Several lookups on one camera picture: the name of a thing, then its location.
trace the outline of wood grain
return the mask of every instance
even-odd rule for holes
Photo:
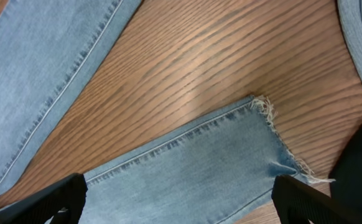
[[[326,177],[362,123],[334,0],[145,0],[0,207],[248,94],[270,98],[281,138]],[[273,223],[271,206],[238,223]]]

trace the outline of black fabric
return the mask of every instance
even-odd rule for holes
[[[362,213],[362,125],[342,152],[329,178],[332,198]]]

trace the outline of frayed hem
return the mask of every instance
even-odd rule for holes
[[[274,105],[271,104],[269,98],[263,95],[254,97],[254,99],[250,102],[250,108],[257,109],[265,117],[271,131],[274,132],[279,139],[281,139],[274,126],[274,118],[277,116],[277,111],[275,111]],[[307,178],[309,184],[330,183],[336,181],[335,179],[319,179],[314,177],[313,175],[315,172],[307,165],[307,163],[302,159],[296,159],[293,153],[290,152],[289,148],[287,148],[286,145],[285,147],[290,157],[293,158],[294,162],[297,164],[301,174]]]

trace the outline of seam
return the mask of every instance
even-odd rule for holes
[[[80,71],[80,69],[83,67],[83,65],[85,64],[85,62],[87,61],[88,57],[90,56],[91,52],[94,50],[94,48],[96,47],[98,41],[101,39],[102,35],[104,34],[106,28],[108,28],[109,23],[111,23],[114,15],[116,14],[116,12],[118,11],[118,9],[121,7],[123,3],[123,0],[119,1],[119,5],[118,7],[113,11],[111,17],[109,18],[109,20],[107,21],[107,23],[105,24],[105,27],[103,28],[103,30],[101,31],[100,35],[97,37],[97,39],[95,40],[95,43],[93,44],[93,46],[91,47],[90,51],[87,53],[86,57],[84,58],[84,60],[82,61],[82,63],[80,64],[80,66],[78,67],[78,69],[75,71],[75,73],[72,75],[72,77],[69,79],[69,82],[65,85],[65,87],[63,88],[62,92],[57,96],[57,98],[55,99],[55,101],[51,104],[51,106],[47,109],[47,111],[45,112],[45,114],[43,115],[42,119],[40,120],[40,122],[36,125],[36,127],[34,128],[34,130],[31,132],[30,136],[27,138],[26,142],[24,143],[24,146],[22,147],[22,149],[18,152],[18,155],[15,157],[15,159],[13,160],[13,162],[11,163],[11,165],[8,167],[6,173],[3,175],[3,177],[1,177],[0,180],[0,184],[1,182],[6,178],[6,176],[8,175],[9,171],[12,169],[12,167],[14,166],[15,162],[18,160],[19,156],[22,154],[23,150],[26,148],[26,146],[28,145],[29,141],[31,140],[32,136],[34,135],[34,133],[36,132],[36,130],[40,127],[40,125],[42,124],[43,120],[47,117],[48,113],[51,111],[51,109],[53,108],[53,106],[56,104],[56,102],[61,98],[61,96],[63,95],[63,93],[65,92],[65,90],[69,87],[69,85],[71,84],[71,82],[73,81],[73,79],[76,77],[76,75],[78,74],[78,72]]]
[[[92,180],[95,180],[95,179],[101,177],[102,175],[105,175],[105,174],[107,174],[107,173],[110,173],[112,170],[115,170],[115,169],[117,169],[117,168],[119,168],[119,167],[121,167],[121,166],[123,166],[123,165],[125,165],[125,164],[127,164],[127,163],[130,163],[130,162],[132,162],[132,161],[134,161],[134,160],[136,160],[136,159],[138,159],[138,158],[140,158],[140,157],[142,157],[142,156],[145,156],[146,154],[149,154],[150,152],[152,152],[152,151],[154,151],[154,150],[156,150],[156,149],[158,149],[158,148],[160,148],[160,147],[162,147],[162,146],[164,146],[164,145],[166,145],[166,144],[174,141],[174,139],[178,139],[179,137],[184,136],[186,133],[189,133],[189,132],[191,132],[191,131],[193,131],[193,130],[195,130],[195,129],[197,129],[197,128],[200,128],[201,126],[206,125],[206,124],[208,124],[208,123],[210,123],[210,122],[212,122],[212,121],[214,121],[214,120],[216,120],[216,119],[218,119],[218,118],[224,117],[224,116],[226,116],[227,114],[230,114],[230,113],[232,113],[232,112],[234,112],[234,111],[236,111],[236,110],[238,110],[238,109],[240,109],[240,108],[243,108],[243,107],[246,107],[246,106],[249,107],[249,104],[250,104],[250,103],[251,103],[251,101],[249,101],[249,102],[247,102],[247,103],[245,103],[245,104],[243,104],[243,105],[241,105],[241,106],[239,106],[239,107],[237,107],[237,108],[234,108],[234,109],[232,109],[232,110],[230,110],[230,111],[227,111],[226,113],[223,113],[223,114],[220,114],[220,115],[218,115],[218,116],[215,116],[214,118],[209,119],[208,121],[205,121],[205,122],[203,122],[202,124],[199,124],[198,126],[193,127],[193,128],[191,128],[191,129],[183,132],[182,134],[179,134],[179,135],[177,135],[176,137],[174,137],[174,138],[172,138],[172,139],[169,139],[168,141],[166,141],[166,142],[164,142],[164,143],[162,143],[162,144],[159,144],[159,145],[156,146],[156,147],[151,148],[150,150],[147,150],[147,151],[145,151],[145,152],[142,152],[142,153],[140,153],[140,154],[138,154],[138,155],[136,155],[136,156],[134,156],[134,157],[132,157],[132,158],[130,158],[130,159],[128,159],[128,160],[126,160],[126,161],[124,161],[124,162],[122,162],[122,163],[120,163],[120,164],[118,164],[118,165],[116,165],[116,166],[114,166],[114,167],[112,167],[112,168],[110,168],[110,169],[108,169],[108,170],[106,170],[106,171],[104,171],[104,172],[102,172],[102,173],[100,173],[100,174],[98,174],[98,175],[90,178],[90,179],[88,179],[88,180],[86,181],[86,183],[88,184],[88,183],[91,182]]]
[[[299,173],[294,174],[292,177],[295,177],[299,175]],[[246,208],[248,205],[252,204],[254,201],[256,201],[257,199],[261,198],[262,196],[264,196],[266,193],[268,193],[269,191],[271,191],[273,189],[273,187],[271,187],[269,190],[265,191],[264,193],[262,193],[260,196],[256,197],[255,199],[253,199],[252,201],[250,201],[249,203],[247,203],[246,205],[244,205],[243,207],[237,209],[237,211],[233,212],[231,215],[228,215],[227,217],[225,217],[224,219],[216,222],[215,224],[220,224],[223,223],[225,221],[227,221],[228,219],[230,219],[232,216],[236,215],[238,212],[242,211],[242,209]]]

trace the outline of wood surface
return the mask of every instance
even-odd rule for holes
[[[249,94],[269,97],[281,138],[325,178],[362,123],[334,0],[145,0],[0,207]],[[276,222],[270,203],[238,223]]]

